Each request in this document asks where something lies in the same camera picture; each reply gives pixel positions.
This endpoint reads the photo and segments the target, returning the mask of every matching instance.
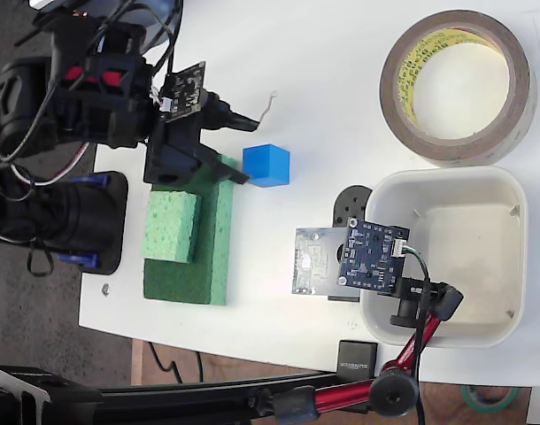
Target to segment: blue clip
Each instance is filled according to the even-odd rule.
[[[65,263],[79,264],[86,268],[98,268],[99,256],[97,254],[89,255],[58,255],[60,261]]]
[[[85,183],[97,186],[100,189],[107,189],[111,182],[109,174],[87,175],[85,177],[72,177],[72,183]]]

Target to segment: white plastic bin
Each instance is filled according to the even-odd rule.
[[[447,282],[465,296],[430,346],[491,347],[518,326],[526,287],[528,201],[510,173],[473,166],[393,174],[373,191],[366,220],[409,228],[408,245],[428,263],[431,280]],[[423,278],[411,256],[404,276]],[[413,330],[390,325],[397,299],[363,290],[360,304],[376,338],[405,344]]]

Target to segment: tape roll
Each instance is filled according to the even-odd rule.
[[[462,43],[485,45],[504,56],[508,93],[496,118],[481,131],[460,139],[436,138],[424,133],[415,117],[414,84],[437,52]],[[392,47],[382,69],[382,113],[403,145],[438,166],[489,165],[528,132],[536,110],[534,79],[520,43],[500,22],[479,12],[441,12],[412,26]]]

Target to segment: green sponge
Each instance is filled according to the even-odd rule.
[[[185,192],[150,193],[143,255],[189,263],[200,198]]]
[[[229,166],[235,164],[229,158],[222,160]],[[201,197],[193,262],[182,264],[146,259],[144,296],[182,303],[225,305],[234,183],[213,183],[209,174],[201,174],[184,189]],[[154,186],[152,190],[172,189]]]

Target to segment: blue cube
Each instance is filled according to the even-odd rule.
[[[289,152],[273,144],[243,150],[243,170],[261,188],[289,184]]]

